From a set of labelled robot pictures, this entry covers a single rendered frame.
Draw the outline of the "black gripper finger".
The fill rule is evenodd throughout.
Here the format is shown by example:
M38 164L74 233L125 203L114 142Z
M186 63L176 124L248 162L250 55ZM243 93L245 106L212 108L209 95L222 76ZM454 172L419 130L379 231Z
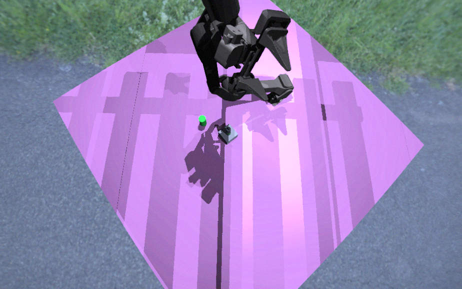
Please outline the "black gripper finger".
M288 53L287 28L266 28L259 43L269 49L279 64L287 71L292 70Z
M263 100L264 102L268 101L267 94L259 80L259 78L251 78L251 79L245 79L245 80L239 80L235 90L241 91L241 90L247 90Z

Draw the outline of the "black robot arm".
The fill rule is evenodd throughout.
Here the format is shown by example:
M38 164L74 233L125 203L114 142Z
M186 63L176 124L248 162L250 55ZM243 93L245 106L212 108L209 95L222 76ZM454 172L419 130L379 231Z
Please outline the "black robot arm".
M243 52L243 42L251 47L251 43L243 36L236 25L245 24L239 17L239 0L202 0L205 7L196 25L190 30L190 37L206 76L209 92L227 101L240 100L249 91L232 93L228 87L232 76L218 74L219 63L225 69L235 66ZM246 25L246 24L245 24ZM279 74L273 80L260 80L267 95L268 102L275 107L287 98L294 89L289 76ZM220 86L221 83L221 86Z

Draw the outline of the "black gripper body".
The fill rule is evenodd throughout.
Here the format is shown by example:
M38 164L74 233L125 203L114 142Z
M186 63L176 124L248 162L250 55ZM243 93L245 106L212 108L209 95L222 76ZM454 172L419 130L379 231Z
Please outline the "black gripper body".
M235 90L239 81L255 78L251 71L265 50L265 47L259 43L265 29L287 29L290 22L291 18L283 11L264 9L262 10L262 13L254 29L250 29L245 24L239 24L235 26L235 28L242 31L242 37L246 38L252 45L246 48L247 43L245 41L243 42L244 47L238 60L238 63L243 64L243 67L240 72L233 73L228 84L228 88L232 93L246 91L245 89L239 91ZM259 38L257 38L255 35L259 35Z

